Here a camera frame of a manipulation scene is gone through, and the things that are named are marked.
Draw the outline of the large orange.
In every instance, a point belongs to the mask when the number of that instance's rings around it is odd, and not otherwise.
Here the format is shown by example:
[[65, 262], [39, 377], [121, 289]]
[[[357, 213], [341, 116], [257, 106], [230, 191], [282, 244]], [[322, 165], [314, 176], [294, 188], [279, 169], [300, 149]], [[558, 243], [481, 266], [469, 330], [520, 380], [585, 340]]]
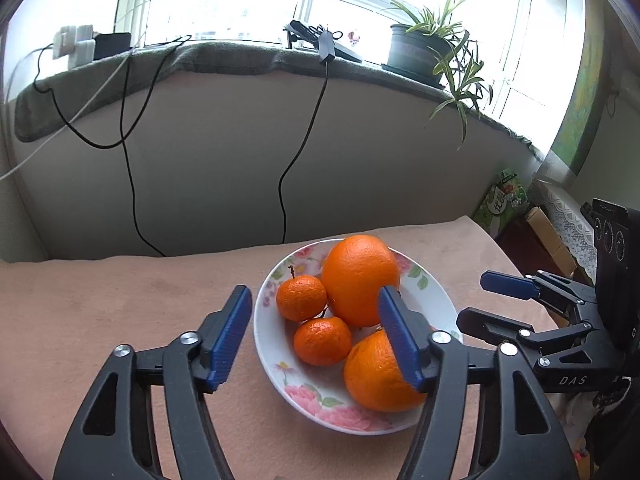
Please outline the large orange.
[[384, 330], [377, 330], [352, 347], [343, 379], [352, 398], [372, 411], [405, 412], [426, 399], [405, 381]]
[[332, 314], [352, 328], [365, 328], [380, 322], [378, 294], [385, 286], [399, 287], [400, 270], [382, 240], [360, 234], [346, 237], [330, 250], [321, 281]]

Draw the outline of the small mandarin with stem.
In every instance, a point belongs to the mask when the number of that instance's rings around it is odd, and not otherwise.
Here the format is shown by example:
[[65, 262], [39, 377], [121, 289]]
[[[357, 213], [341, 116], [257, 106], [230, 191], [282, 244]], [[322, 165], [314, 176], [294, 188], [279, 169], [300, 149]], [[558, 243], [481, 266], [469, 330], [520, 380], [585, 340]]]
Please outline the small mandarin with stem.
[[319, 315], [326, 307], [328, 296], [321, 281], [313, 275], [298, 275], [289, 266], [291, 277], [277, 290], [276, 304], [286, 320], [301, 323]]

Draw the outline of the pink table cloth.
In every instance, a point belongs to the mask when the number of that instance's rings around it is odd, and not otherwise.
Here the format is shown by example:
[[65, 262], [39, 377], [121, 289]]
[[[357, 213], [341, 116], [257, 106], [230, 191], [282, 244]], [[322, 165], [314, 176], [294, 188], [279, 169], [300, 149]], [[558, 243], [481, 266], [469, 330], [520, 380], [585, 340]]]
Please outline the pink table cloth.
[[[421, 263], [454, 305], [550, 330], [533, 301], [480, 288], [482, 273], [514, 265], [471, 219], [380, 232]], [[291, 245], [178, 258], [6, 263], [1, 268], [1, 419], [26, 460], [50, 478], [96, 374], [122, 342], [161, 347], [197, 328], [234, 289], [257, 290]], [[206, 399], [218, 439], [239, 479], [393, 479], [410, 431], [340, 434], [312, 422], [274, 390], [254, 339], [243, 339], [231, 375]]]

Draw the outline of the white power adapters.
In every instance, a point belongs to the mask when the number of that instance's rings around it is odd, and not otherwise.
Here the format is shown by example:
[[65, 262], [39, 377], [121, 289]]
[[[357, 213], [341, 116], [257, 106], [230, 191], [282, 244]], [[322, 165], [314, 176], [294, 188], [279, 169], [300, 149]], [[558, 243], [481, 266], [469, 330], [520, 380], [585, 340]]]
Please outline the white power adapters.
[[53, 37], [52, 58], [67, 56], [70, 70], [93, 62], [95, 53], [92, 25], [63, 26]]

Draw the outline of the cardboard box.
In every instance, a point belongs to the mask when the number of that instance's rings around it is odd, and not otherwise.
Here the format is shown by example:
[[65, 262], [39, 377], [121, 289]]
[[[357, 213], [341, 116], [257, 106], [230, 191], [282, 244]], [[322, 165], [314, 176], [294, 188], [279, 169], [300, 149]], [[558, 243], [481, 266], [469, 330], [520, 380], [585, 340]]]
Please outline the cardboard box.
[[544, 211], [535, 206], [524, 216], [524, 220], [561, 273], [570, 278], [577, 269], [577, 263]]

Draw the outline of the green snack bag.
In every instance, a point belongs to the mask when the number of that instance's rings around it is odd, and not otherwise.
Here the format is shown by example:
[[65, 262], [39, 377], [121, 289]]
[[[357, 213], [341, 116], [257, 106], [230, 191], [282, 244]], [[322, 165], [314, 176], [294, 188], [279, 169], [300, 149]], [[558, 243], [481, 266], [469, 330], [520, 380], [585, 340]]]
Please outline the green snack bag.
[[498, 173], [472, 219], [494, 240], [529, 206], [526, 189], [509, 168]]

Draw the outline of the black box on sill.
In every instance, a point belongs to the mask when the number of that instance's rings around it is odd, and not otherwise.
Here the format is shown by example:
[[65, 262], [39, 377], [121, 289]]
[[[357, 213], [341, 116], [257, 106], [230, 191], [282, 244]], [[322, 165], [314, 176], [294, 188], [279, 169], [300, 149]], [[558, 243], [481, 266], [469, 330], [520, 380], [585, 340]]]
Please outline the black box on sill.
[[93, 53], [93, 59], [95, 61], [127, 52], [131, 48], [130, 32], [99, 34], [94, 37], [94, 41], [96, 42]]

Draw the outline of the potted spider plant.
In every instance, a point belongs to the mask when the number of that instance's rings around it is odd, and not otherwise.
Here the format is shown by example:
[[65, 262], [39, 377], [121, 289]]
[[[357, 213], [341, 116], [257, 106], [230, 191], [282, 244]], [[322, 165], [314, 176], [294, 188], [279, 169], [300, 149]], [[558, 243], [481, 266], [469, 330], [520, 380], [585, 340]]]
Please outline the potted spider plant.
[[408, 24], [397, 24], [402, 38], [418, 40], [420, 47], [430, 52], [433, 59], [431, 76], [446, 79], [449, 96], [436, 106], [428, 119], [433, 119], [446, 107], [454, 107], [460, 118], [462, 146], [468, 136], [469, 114], [482, 118], [480, 102], [488, 98], [491, 104], [495, 94], [492, 84], [480, 74], [485, 67], [480, 58], [480, 46], [461, 22], [454, 21], [454, 11], [466, 0], [445, 0], [438, 13], [428, 6], [413, 12], [400, 0], [386, 1], [392, 10], [409, 19]]

